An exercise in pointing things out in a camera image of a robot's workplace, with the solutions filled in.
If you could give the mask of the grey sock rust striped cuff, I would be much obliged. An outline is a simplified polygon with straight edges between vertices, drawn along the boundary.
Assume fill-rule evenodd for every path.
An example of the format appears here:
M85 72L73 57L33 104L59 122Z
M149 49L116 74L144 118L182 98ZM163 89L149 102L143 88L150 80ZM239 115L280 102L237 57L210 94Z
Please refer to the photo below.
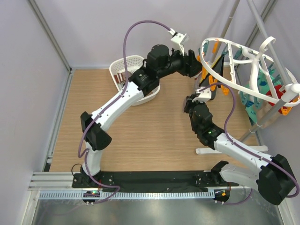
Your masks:
M126 73L125 72L117 73L113 77L119 86L123 87L126 84Z

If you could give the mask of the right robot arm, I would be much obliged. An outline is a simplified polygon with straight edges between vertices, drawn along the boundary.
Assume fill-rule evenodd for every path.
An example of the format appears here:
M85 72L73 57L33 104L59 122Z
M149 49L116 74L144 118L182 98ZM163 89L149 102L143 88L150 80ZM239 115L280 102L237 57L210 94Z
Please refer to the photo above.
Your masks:
M232 138L225 128L213 123L213 116L207 105L194 101L195 97L195 94L186 97L183 111L189 115L191 128L200 143L227 154L244 165L238 167L225 161L219 162L214 167L216 171L211 174L215 185L233 182L249 187L273 205L279 205L285 198L299 195L299 183L284 156L271 156Z

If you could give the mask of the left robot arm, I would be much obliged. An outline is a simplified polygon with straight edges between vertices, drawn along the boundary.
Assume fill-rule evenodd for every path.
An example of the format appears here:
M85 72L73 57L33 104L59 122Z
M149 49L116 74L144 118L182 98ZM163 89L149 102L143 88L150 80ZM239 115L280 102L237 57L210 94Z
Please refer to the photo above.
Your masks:
M193 50L181 53L179 50L169 50L166 45L155 45L142 61L141 67L127 79L114 97L91 114L83 112L80 116L83 132L81 142L86 143L86 149L78 156L85 157L82 166L84 184L90 188L98 185L103 150L112 141L107 131L122 113L157 88L161 78L176 72L194 77L201 70L202 65Z

